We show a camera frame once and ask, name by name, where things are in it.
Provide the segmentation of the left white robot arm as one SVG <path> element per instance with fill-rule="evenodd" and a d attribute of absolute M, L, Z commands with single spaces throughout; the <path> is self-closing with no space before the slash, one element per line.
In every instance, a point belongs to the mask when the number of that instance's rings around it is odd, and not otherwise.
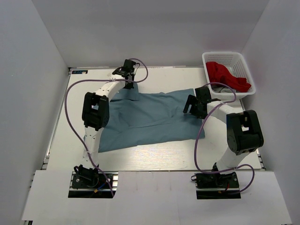
<path fill-rule="evenodd" d="M 136 65 L 132 59 L 126 59 L 122 67 L 111 73 L 111 81 L 95 92 L 84 96 L 82 120 L 85 127 L 84 144 L 87 147 L 82 156 L 82 165 L 94 169 L 98 164 L 98 149 L 101 134 L 109 121 L 109 102 L 121 89 L 133 89 Z"/>

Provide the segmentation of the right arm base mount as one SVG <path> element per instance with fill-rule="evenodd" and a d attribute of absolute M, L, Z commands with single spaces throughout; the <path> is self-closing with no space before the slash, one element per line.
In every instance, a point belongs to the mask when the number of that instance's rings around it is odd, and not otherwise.
<path fill-rule="evenodd" d="M 195 173 L 191 176 L 195 182 L 197 200 L 240 199 L 240 186 L 235 172 L 230 174 Z"/>

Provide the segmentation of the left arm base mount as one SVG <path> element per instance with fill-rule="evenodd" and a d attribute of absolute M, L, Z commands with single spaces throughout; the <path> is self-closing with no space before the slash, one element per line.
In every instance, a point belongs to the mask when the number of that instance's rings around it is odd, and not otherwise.
<path fill-rule="evenodd" d="M 68 198 L 112 199 L 113 195 L 102 173 L 99 173 L 94 181 L 90 181 L 73 172 Z"/>

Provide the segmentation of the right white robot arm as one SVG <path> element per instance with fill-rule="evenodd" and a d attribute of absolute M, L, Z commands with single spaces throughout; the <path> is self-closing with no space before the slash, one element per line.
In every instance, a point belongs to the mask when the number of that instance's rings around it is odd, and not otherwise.
<path fill-rule="evenodd" d="M 229 105 L 237 100 L 235 92 L 232 93 L 233 99 L 228 101 L 212 98 L 207 84 L 196 88 L 195 93 L 195 96 L 188 96 L 183 109 L 184 113 L 190 113 L 203 120 L 195 140 L 194 163 L 201 173 L 212 174 L 211 180 L 215 186 L 222 187 L 229 181 L 228 174 L 241 168 L 241 161 L 263 146 L 264 139 L 259 119 L 254 110 L 238 112 Z M 210 116 L 226 124 L 227 149 L 209 172 L 198 166 L 196 152 L 200 134 Z"/>

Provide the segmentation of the blue-grey t-shirt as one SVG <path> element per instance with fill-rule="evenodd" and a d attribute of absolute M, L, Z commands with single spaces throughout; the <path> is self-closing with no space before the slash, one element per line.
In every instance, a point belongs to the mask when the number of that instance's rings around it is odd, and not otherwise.
<path fill-rule="evenodd" d="M 108 152 L 138 145 L 204 138 L 202 120 L 183 109 L 193 89 L 169 93 L 120 90 L 109 103 L 110 118 L 98 151 Z"/>

